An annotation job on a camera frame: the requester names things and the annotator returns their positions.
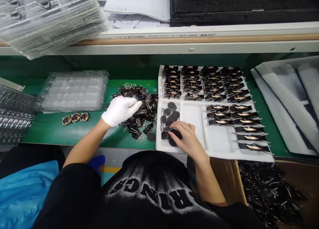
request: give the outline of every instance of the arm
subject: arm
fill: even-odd
[[[94,156],[104,135],[111,128],[103,119],[91,129],[71,150],[63,167],[71,163],[88,163]]]
[[[195,135],[195,126],[177,121],[170,128],[176,128],[183,138],[180,140],[174,133],[169,132],[177,146],[195,161],[197,189],[200,197],[218,206],[227,206],[225,197],[210,166],[209,156]]]
[[[71,150],[63,167],[71,163],[88,163],[94,156],[104,135],[111,128],[131,117],[141,106],[135,98],[114,98],[97,125],[88,132]]]

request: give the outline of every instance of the paper document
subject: paper document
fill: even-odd
[[[122,15],[118,20],[116,20],[113,26],[121,29],[134,28],[137,23],[142,19],[143,15],[141,14],[132,14],[132,15]]]
[[[118,14],[142,14],[168,22],[169,0],[107,0],[104,11]]]
[[[158,28],[160,25],[160,20],[143,16],[135,28]]]

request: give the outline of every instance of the person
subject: person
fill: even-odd
[[[123,162],[104,186],[87,165],[106,132],[141,106],[134,98],[116,97],[101,120],[71,150],[54,179],[33,228],[265,228],[250,208],[227,205],[195,135],[195,126],[174,122],[180,140],[172,139],[195,162],[198,194],[186,167],[160,151],[144,151]]]

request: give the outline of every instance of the plastic packaging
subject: plastic packaging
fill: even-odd
[[[52,72],[39,94],[42,111],[101,110],[108,79],[106,70]]]
[[[0,85],[0,147],[19,144],[40,106],[37,97]]]
[[[105,30],[97,0],[0,0],[0,38],[28,59]]]

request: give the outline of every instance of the white glove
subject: white glove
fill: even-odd
[[[142,105],[135,98],[118,96],[112,99],[101,118],[111,127],[115,127],[131,117]]]

